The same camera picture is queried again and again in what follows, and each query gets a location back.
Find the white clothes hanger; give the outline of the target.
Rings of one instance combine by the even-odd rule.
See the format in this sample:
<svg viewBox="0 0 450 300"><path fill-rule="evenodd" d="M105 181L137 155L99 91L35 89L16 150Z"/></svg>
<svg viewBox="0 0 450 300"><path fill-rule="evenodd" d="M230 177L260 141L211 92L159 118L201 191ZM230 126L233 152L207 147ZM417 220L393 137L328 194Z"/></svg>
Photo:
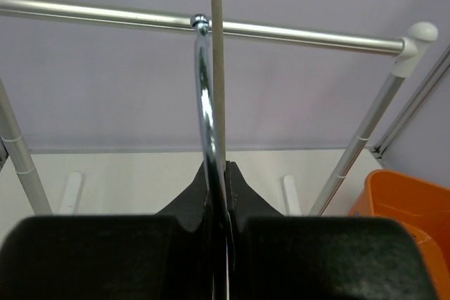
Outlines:
<svg viewBox="0 0 450 300"><path fill-rule="evenodd" d="M229 251L233 249L225 171L224 30L222 0L211 0L212 17L195 14L195 90L207 203L212 210L212 298L229 298Z"/></svg>

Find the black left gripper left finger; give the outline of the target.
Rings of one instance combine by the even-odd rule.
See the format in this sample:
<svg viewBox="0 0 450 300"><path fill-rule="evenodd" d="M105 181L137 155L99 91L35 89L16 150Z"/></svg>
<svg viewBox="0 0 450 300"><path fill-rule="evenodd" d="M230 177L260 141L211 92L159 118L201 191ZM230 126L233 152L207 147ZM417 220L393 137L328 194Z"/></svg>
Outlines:
<svg viewBox="0 0 450 300"><path fill-rule="evenodd" d="M205 172L154 215L34 216L1 246L2 299L210 299Z"/></svg>

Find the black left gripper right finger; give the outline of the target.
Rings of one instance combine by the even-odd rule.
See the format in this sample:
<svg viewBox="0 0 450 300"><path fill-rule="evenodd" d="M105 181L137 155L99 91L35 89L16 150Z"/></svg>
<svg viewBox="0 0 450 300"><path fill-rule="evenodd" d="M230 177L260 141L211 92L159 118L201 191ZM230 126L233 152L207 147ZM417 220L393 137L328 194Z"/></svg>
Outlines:
<svg viewBox="0 0 450 300"><path fill-rule="evenodd" d="M369 217L285 216L226 165L232 299L436 299L413 238Z"/></svg>

